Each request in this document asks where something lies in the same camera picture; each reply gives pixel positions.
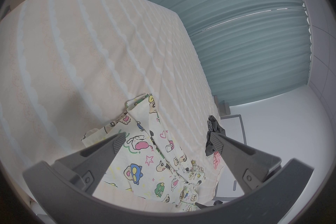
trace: pink heart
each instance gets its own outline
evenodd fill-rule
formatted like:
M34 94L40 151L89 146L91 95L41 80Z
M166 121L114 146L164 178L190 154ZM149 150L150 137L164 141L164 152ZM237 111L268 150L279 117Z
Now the pink heart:
M160 134L160 137L161 137L161 138L166 138L166 132L165 132L165 131L163 131L163 133L162 133L162 134Z

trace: cartoon print shirt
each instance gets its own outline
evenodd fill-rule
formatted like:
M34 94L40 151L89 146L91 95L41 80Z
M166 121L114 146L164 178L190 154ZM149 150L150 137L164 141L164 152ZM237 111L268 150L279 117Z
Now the cartoon print shirt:
M126 142L100 184L174 203L182 211L195 210L204 169L188 159L170 134L151 94L127 102L127 110L116 121L88 132L82 141L90 146L120 132L126 132Z

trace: black garment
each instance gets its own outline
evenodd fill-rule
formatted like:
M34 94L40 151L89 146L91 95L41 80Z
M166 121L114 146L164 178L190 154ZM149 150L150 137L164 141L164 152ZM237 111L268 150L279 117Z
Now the black garment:
M225 130L219 125L218 121L214 116L210 116L208 120L208 133L207 133L207 143L205 145L205 154L210 156L216 151L215 147L210 142L211 133L220 133L225 135Z

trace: bed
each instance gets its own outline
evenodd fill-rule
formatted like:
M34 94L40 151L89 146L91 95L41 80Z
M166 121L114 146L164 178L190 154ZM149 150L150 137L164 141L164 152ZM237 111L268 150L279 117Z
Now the bed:
M210 201L224 162L205 156L207 119L218 110L178 15L146 0L26 0L0 23L0 160L22 178L31 165L84 148L90 129L125 102L153 93L179 144L205 168L199 203ZM94 196L120 206L172 212L116 188Z

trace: curtain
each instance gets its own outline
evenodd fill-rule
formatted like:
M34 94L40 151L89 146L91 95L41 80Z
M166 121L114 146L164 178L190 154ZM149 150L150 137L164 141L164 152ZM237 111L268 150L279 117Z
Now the curtain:
M179 15L220 102L253 102L307 84L311 41L303 0L149 1Z

